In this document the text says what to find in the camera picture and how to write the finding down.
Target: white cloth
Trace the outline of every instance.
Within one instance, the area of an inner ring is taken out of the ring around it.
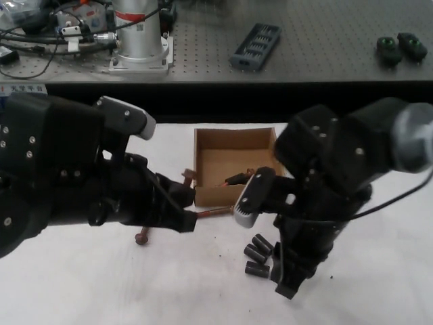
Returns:
[[[131,138],[128,150],[181,181],[193,167],[195,127],[268,126],[158,125],[152,140]],[[390,173],[373,184],[368,207],[423,177]],[[292,301],[244,273],[253,235],[278,240],[270,215],[250,230],[231,217],[199,220],[190,234],[154,229],[147,246],[135,244],[138,227],[49,227],[0,259],[0,324],[432,324],[432,193],[428,186],[352,222]]]

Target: cardboard box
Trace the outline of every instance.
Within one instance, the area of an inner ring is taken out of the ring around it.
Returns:
[[[196,129],[194,169],[197,172],[196,206],[228,207],[234,205],[245,185],[223,186],[224,180],[248,168],[274,168],[284,175],[284,168],[273,155],[276,135],[266,129]]]

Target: small black tube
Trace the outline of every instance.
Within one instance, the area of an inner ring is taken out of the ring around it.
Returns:
[[[268,259],[268,256],[262,254],[259,249],[253,244],[246,245],[246,248],[244,249],[244,254],[249,258],[255,260],[259,264],[265,264]]]
[[[269,266],[248,261],[246,262],[245,273],[267,279],[269,277]]]
[[[251,241],[263,254],[271,256],[273,246],[262,235],[255,235]]]

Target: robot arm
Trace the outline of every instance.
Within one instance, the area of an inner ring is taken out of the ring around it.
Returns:
[[[251,228],[260,213],[277,213],[281,241],[271,279],[291,299],[353,219],[372,210],[375,179],[391,170],[419,173],[433,163],[433,106],[386,98],[344,118],[325,106],[289,122],[275,155],[293,178],[268,167],[251,177],[235,219]],[[193,189],[125,153],[130,135],[150,139],[154,119],[130,104],[102,97],[94,107],[61,98],[13,94],[0,128],[0,257],[48,225],[118,221],[193,231]],[[104,151],[112,154],[104,158]]]
[[[125,153],[130,135],[150,139],[155,126],[142,109],[109,97],[89,107],[13,94],[0,130],[0,257],[48,225],[118,221],[193,231],[196,214],[183,208],[195,191]]]
[[[385,98],[344,118],[325,106],[297,114],[278,137],[277,159],[293,175],[263,167],[235,206],[235,219],[251,228],[262,212],[277,213],[281,242],[273,251],[271,279],[291,299],[327,259],[348,223],[406,197],[422,185],[372,210],[370,183],[391,170],[419,173],[433,163],[433,106]]]

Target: screw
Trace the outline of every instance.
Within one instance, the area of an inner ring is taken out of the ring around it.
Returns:
[[[182,176],[184,176],[183,185],[185,186],[191,186],[191,183],[194,179],[197,177],[197,173],[195,171],[192,171],[191,169],[186,168],[185,171],[182,173]]]
[[[5,221],[3,222],[3,225],[5,225],[6,227],[9,227],[12,223],[12,219],[10,217],[7,217],[5,219]]]
[[[148,227],[143,227],[142,229],[141,229],[141,232],[139,233],[139,234],[136,234],[135,235],[135,242],[138,244],[138,245],[144,245],[146,242],[148,242],[149,241],[149,238],[148,238],[148,236],[147,236],[147,234],[149,233],[149,230],[150,230],[150,228],[148,228]]]
[[[232,205],[231,207],[227,207],[227,208],[219,208],[219,209],[199,212],[197,213],[197,218],[214,217],[217,215],[226,215],[228,213],[232,215],[234,208],[235,207]]]

